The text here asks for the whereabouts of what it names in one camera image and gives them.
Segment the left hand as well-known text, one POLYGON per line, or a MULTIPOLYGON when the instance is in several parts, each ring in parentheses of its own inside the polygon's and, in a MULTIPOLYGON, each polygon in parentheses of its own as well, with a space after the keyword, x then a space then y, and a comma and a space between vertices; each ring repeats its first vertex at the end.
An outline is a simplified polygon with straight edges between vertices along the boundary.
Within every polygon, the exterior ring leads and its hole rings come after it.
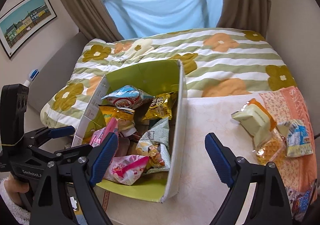
POLYGON ((12 174, 10 174, 4 181, 4 188, 12 202, 16 205, 23 206, 20 194, 25 194, 29 191, 28 183, 22 183, 21 181, 16 180, 12 174))

